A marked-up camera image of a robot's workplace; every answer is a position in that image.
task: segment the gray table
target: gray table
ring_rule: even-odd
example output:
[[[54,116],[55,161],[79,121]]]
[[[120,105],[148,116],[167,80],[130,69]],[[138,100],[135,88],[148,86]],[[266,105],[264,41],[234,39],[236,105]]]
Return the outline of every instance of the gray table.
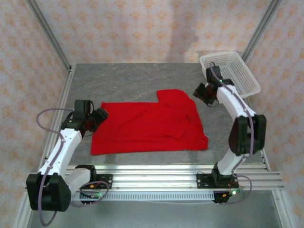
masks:
[[[77,64],[66,108],[76,99],[101,102],[157,102],[156,91],[180,89],[196,103],[204,133],[209,138],[205,151],[136,152],[90,155],[92,137],[85,137],[76,148],[70,164],[173,164],[218,162],[228,150],[233,121],[225,107],[207,107],[192,94],[205,82],[199,63],[159,64]],[[246,162],[262,162],[260,153]]]

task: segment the patterned wallpaper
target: patterned wallpaper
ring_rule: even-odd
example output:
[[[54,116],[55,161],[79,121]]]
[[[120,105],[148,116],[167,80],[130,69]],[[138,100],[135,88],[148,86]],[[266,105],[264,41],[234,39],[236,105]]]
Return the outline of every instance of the patterned wallpaper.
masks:
[[[0,227],[12,227],[46,133],[39,111],[55,107],[66,71],[25,0],[0,4]],[[53,113],[42,116],[49,125]]]
[[[244,52],[271,0],[37,0],[70,64]]]
[[[267,117],[265,149],[271,167],[283,172],[304,224],[304,3],[281,2],[248,66],[261,85],[251,97]]]

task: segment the purple cable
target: purple cable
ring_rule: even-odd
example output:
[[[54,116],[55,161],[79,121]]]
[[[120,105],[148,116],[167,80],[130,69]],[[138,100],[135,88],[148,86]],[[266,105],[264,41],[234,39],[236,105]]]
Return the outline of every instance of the purple cable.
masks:
[[[247,116],[248,116],[248,118],[249,118],[250,129],[251,129],[250,150],[249,150],[249,158],[250,158],[250,157],[253,155],[253,145],[254,145],[254,128],[253,128],[253,120],[252,120],[252,117],[251,117],[249,111],[247,110],[246,106],[244,105],[243,100],[242,100],[239,96],[237,96],[237,95],[236,95],[236,94],[235,94],[235,93],[234,93],[226,84],[224,84],[224,83],[221,82],[221,80],[220,80],[220,79],[218,78],[218,76],[215,74],[212,65],[215,66],[215,63],[214,63],[214,62],[210,62],[210,70],[211,70],[213,76],[217,79],[218,82],[220,82],[220,83],[222,84],[222,86],[224,86],[231,94],[234,95],[234,97],[235,97],[235,98],[238,100],[238,102],[241,104],[241,106],[243,107],[244,111],[246,112],[246,114],[247,114]],[[249,183],[250,183],[249,192],[248,192],[248,194],[247,194],[244,198],[240,199],[239,201],[231,202],[231,203],[229,202],[229,203],[226,203],[226,204],[236,204],[236,203],[240,203],[240,202],[244,201],[245,199],[247,199],[248,196],[250,195],[251,191],[252,191],[252,181],[251,181],[251,179],[250,179],[249,177],[247,177],[247,176],[244,176],[244,175],[238,175],[238,176],[237,176],[237,175],[234,173],[234,171],[238,168],[238,166],[243,162],[243,159],[244,159],[244,158],[247,158],[247,157],[246,157],[245,155],[243,155],[242,159],[233,167],[231,173],[232,173],[232,176],[233,176],[233,177],[244,177],[244,178],[246,178],[246,179],[249,181]]]

